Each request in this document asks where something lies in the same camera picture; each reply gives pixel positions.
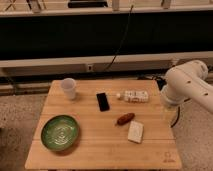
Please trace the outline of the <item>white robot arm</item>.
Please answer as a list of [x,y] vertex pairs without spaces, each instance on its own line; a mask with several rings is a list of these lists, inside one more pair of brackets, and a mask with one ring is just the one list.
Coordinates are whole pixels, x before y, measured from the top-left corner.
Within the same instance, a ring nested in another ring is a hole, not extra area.
[[163,105],[176,107],[190,98],[213,114],[213,86],[205,81],[207,76],[208,67],[200,60],[170,68],[165,74],[166,85],[160,92]]

